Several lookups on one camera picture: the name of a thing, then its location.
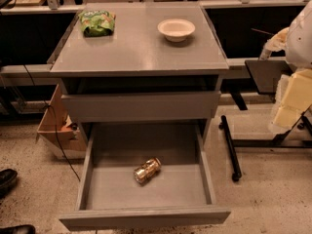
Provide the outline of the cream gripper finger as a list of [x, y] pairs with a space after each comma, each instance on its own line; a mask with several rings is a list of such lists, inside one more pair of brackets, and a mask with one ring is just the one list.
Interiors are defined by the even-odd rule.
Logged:
[[289, 29], [286, 27], [272, 36], [263, 46], [265, 51], [279, 52], [285, 49]]
[[290, 130], [301, 114], [312, 105], [312, 70], [299, 69], [283, 74], [278, 82], [272, 109], [272, 129]]

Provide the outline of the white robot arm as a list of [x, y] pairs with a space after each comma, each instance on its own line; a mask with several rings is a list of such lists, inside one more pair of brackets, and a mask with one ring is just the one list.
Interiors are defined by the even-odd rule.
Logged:
[[312, 1], [289, 27], [280, 30], [264, 44], [259, 59], [267, 60], [272, 52], [282, 50], [287, 64], [294, 66], [295, 72], [291, 76], [282, 75], [278, 82], [269, 125], [273, 133], [290, 130], [312, 105]]

